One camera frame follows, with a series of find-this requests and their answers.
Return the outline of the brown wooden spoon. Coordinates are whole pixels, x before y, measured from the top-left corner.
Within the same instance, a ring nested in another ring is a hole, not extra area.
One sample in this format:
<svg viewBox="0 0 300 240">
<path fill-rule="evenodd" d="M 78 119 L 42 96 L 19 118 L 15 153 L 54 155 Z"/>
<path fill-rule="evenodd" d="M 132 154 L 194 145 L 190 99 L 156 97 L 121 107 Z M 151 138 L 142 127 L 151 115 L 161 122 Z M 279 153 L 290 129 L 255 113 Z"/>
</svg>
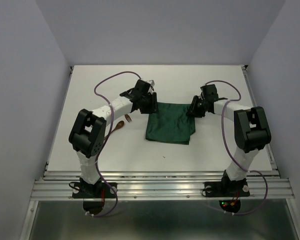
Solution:
<svg viewBox="0 0 300 240">
<path fill-rule="evenodd" d="M 104 141 L 105 141 L 106 138 L 108 138 L 113 132 L 115 132 L 115 131 L 121 129 L 124 125 L 125 125 L 125 122 L 124 122 L 123 120 L 119 121 L 119 122 L 116 124 L 116 126 L 111 130 L 111 132 L 110 132 L 108 135 L 106 135 L 106 136 L 104 137 Z"/>
</svg>

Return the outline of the dark green cloth napkin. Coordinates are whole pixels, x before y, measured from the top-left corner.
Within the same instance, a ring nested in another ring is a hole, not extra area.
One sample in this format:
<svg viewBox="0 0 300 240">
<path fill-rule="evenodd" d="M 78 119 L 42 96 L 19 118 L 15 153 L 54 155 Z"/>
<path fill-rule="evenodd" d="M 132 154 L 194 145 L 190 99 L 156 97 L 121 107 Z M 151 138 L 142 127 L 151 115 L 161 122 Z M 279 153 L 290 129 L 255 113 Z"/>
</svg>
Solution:
<svg viewBox="0 0 300 240">
<path fill-rule="evenodd" d="M 148 116 L 145 139 L 166 144 L 188 145 L 196 132 L 195 118 L 188 116 L 190 104 L 157 104 L 158 112 Z"/>
</svg>

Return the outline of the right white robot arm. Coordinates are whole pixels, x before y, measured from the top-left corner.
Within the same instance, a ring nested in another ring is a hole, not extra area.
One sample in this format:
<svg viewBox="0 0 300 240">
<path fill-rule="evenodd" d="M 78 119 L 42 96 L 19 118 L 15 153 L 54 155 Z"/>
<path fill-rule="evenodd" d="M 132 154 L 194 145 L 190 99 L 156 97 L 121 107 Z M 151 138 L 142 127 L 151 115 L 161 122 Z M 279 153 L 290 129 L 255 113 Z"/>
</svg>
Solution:
<svg viewBox="0 0 300 240">
<path fill-rule="evenodd" d="M 225 170 L 228 177 L 220 182 L 221 192 L 232 195 L 238 190 L 237 181 L 246 178 L 254 158 L 271 142 L 272 135 L 266 113 L 263 107 L 249 107 L 239 104 L 242 98 L 240 91 L 232 84 L 238 94 L 237 98 L 219 97 L 216 81 L 210 81 L 201 86 L 200 95 L 195 95 L 190 104 L 187 115 L 203 118 L 206 113 L 221 116 L 221 134 L 225 150 L 231 158 L 231 163 Z M 225 119 L 233 122 L 235 153 L 231 154 L 226 141 Z"/>
</svg>

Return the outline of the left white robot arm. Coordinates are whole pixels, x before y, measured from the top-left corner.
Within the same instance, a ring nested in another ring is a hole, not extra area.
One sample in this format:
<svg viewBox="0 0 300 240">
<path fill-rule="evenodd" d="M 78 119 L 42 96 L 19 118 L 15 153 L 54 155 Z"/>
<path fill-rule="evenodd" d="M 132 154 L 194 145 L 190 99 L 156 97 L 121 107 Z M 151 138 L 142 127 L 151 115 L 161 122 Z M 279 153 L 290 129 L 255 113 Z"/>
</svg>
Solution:
<svg viewBox="0 0 300 240">
<path fill-rule="evenodd" d="M 119 97 L 108 104 L 89 111 L 79 111 L 69 135 L 69 143 L 80 162 L 80 178 L 86 182 L 84 191 L 90 197 L 101 193 L 101 178 L 96 164 L 97 156 L 104 147 L 106 128 L 112 127 L 114 121 L 124 115 L 139 110 L 141 114 L 152 114 L 158 111 L 157 93 L 153 80 L 139 79 L 135 86 L 122 92 Z"/>
</svg>

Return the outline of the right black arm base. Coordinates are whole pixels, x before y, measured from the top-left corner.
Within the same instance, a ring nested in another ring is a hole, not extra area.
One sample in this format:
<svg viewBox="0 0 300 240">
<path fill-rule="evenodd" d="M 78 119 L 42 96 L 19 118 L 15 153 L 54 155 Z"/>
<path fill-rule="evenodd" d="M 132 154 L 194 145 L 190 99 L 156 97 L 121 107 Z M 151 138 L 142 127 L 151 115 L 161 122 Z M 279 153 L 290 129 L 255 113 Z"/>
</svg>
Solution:
<svg viewBox="0 0 300 240">
<path fill-rule="evenodd" d="M 247 179 L 230 180 L 224 175 L 220 181 L 206 181 L 201 194 L 207 198 L 249 197 L 250 189 Z"/>
</svg>

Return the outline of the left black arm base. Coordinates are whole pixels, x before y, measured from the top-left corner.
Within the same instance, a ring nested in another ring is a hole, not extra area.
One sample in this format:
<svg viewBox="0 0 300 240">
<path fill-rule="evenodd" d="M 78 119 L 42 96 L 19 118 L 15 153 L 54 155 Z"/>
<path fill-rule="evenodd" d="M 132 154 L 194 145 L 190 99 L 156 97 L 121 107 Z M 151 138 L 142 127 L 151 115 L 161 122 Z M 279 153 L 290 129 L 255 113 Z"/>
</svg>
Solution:
<svg viewBox="0 0 300 240">
<path fill-rule="evenodd" d="M 86 182 L 70 182 L 73 199 L 115 199 L 115 193 L 102 181 L 96 184 Z"/>
</svg>

